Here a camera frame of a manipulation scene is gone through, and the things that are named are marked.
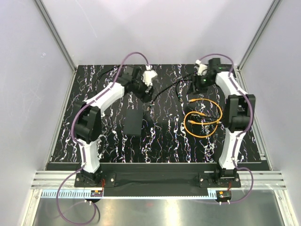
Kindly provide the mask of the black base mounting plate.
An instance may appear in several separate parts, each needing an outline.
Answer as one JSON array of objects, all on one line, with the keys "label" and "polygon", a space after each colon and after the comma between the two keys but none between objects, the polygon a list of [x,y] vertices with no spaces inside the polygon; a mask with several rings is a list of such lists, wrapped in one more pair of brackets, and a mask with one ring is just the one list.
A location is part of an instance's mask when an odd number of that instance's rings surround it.
[{"label": "black base mounting plate", "polygon": [[127,184],[193,185],[201,188],[240,188],[243,177],[257,177],[269,172],[266,161],[239,163],[238,169],[223,173],[216,163],[101,163],[95,173],[81,170],[77,186],[101,184],[118,187]]}]

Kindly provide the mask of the aluminium frame rail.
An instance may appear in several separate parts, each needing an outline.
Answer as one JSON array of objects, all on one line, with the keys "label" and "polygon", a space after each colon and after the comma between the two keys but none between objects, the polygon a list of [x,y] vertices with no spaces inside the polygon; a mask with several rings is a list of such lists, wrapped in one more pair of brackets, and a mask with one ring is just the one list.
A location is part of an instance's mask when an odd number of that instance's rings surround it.
[{"label": "aluminium frame rail", "polygon": [[72,171],[37,171],[31,189],[57,189]]}]

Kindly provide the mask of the black network switch box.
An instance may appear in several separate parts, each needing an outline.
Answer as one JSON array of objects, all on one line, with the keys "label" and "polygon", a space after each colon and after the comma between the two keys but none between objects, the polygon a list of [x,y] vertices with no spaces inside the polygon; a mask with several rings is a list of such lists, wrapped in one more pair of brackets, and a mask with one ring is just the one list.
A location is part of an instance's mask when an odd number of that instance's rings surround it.
[{"label": "black network switch box", "polygon": [[127,109],[123,133],[129,136],[140,137],[142,133],[143,109]]}]

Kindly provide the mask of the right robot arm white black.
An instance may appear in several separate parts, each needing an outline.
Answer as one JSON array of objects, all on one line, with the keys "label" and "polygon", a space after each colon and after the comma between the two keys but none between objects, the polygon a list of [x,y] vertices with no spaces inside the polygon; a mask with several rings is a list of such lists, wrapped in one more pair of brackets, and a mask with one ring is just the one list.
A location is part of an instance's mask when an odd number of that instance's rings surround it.
[{"label": "right robot arm white black", "polygon": [[214,123],[222,122],[225,140],[222,154],[213,173],[199,175],[201,188],[240,187],[238,153],[241,142],[251,128],[256,98],[244,91],[234,79],[233,70],[224,71],[219,58],[212,58],[205,65],[196,60],[197,75],[193,78],[193,90],[201,90],[217,85],[226,97],[224,111]]}]

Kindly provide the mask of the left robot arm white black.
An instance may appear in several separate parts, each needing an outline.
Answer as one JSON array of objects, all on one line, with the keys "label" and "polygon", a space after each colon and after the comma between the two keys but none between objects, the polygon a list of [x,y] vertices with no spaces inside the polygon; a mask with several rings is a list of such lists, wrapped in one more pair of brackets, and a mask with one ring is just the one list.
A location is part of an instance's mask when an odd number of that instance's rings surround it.
[{"label": "left robot arm white black", "polygon": [[143,103],[150,102],[154,93],[152,82],[158,74],[147,65],[144,72],[134,66],[118,70],[114,80],[104,90],[79,104],[79,111],[71,126],[71,137],[80,147],[81,167],[77,169],[77,179],[89,186],[97,186],[104,181],[98,159],[97,140],[102,133],[101,116],[115,101],[131,92]]}]

